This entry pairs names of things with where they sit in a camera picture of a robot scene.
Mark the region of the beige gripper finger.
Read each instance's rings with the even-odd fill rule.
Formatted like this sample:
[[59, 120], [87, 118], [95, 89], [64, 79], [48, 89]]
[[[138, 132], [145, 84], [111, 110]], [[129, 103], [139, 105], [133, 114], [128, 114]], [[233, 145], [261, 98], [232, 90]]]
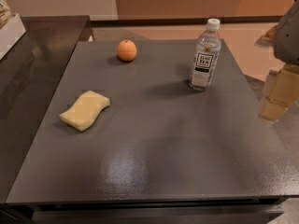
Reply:
[[261, 41], [265, 44], [271, 44], [274, 41], [276, 32], [277, 32], [277, 26], [275, 25], [260, 37]]
[[270, 70], [263, 86], [258, 114], [277, 121], [299, 99], [299, 66], [286, 63], [279, 71]]

